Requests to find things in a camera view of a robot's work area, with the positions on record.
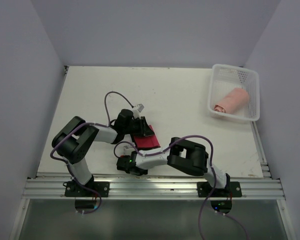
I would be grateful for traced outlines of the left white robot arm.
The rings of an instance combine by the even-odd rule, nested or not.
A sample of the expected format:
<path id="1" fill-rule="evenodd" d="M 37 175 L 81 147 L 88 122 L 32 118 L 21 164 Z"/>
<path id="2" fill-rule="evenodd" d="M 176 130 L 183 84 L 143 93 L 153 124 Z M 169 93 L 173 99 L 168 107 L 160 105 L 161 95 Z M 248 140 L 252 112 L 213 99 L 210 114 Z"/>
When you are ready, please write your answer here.
<path id="1" fill-rule="evenodd" d="M 50 157 L 64 162 L 77 184 L 76 190 L 82 196 L 93 193 L 93 175 L 89 171 L 85 156 L 93 142 L 115 145 L 126 135 L 132 139 L 152 138 L 155 132 L 144 116 L 137 110 L 122 109 L 109 125 L 87 122 L 79 116 L 73 117 L 53 138 Z"/>

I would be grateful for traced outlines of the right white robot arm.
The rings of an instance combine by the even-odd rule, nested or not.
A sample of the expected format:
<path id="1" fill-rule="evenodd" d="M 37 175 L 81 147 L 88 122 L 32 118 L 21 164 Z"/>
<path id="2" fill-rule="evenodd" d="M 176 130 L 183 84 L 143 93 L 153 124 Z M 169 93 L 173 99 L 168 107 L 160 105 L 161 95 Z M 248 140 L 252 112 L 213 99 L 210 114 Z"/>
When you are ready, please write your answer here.
<path id="1" fill-rule="evenodd" d="M 147 175 L 148 170 L 159 166 L 170 166 L 186 175 L 203 177 L 217 196 L 225 196 L 230 190 L 230 176 L 213 163 L 212 142 L 201 135 L 173 137 L 166 147 L 140 149 L 131 142 L 131 147 L 117 157 L 116 168 L 127 174 Z"/>

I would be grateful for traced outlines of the pink towel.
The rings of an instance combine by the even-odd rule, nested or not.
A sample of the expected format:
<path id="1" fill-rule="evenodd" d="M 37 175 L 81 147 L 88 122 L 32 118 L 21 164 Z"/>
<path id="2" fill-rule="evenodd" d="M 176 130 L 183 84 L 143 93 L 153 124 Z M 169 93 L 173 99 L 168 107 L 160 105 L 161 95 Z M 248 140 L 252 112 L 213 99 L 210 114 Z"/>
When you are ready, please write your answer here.
<path id="1" fill-rule="evenodd" d="M 215 104 L 213 110 L 225 114 L 233 114 L 245 106 L 250 100 L 248 92 L 242 88 L 234 88 L 223 99 Z"/>

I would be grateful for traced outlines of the black cloth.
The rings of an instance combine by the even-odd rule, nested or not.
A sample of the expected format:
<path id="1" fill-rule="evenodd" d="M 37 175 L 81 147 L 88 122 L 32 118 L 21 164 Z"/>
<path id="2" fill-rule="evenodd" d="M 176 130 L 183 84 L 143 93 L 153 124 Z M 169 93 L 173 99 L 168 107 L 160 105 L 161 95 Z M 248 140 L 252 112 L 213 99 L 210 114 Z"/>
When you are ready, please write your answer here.
<path id="1" fill-rule="evenodd" d="M 152 136 L 140 137 L 135 134 L 131 135 L 131 140 L 138 150 L 153 150 L 160 148 L 160 143 L 157 136 L 154 134 Z"/>

